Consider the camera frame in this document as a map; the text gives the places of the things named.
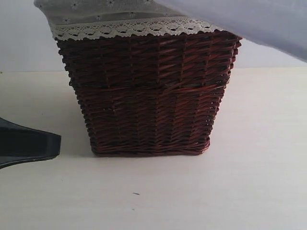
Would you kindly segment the dark red wicker basket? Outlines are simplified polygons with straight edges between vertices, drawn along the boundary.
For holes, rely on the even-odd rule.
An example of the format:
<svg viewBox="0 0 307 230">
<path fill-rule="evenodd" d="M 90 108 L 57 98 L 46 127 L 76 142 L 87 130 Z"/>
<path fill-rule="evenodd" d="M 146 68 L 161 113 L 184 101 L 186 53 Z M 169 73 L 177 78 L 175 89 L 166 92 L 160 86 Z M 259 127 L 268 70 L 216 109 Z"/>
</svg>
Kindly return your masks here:
<svg viewBox="0 0 307 230">
<path fill-rule="evenodd" d="M 57 41 L 101 157 L 200 155 L 241 38 L 226 31 Z"/>
</svg>

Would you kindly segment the white t-shirt with red lettering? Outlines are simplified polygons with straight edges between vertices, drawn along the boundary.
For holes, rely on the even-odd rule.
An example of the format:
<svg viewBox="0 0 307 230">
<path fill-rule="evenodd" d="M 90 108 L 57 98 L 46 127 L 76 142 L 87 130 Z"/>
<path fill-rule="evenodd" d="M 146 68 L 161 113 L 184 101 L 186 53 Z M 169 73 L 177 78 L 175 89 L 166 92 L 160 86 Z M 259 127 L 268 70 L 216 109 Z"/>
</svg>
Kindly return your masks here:
<svg viewBox="0 0 307 230">
<path fill-rule="evenodd" d="M 303 62 L 307 60 L 305 0 L 159 0 L 158 3 Z"/>
</svg>

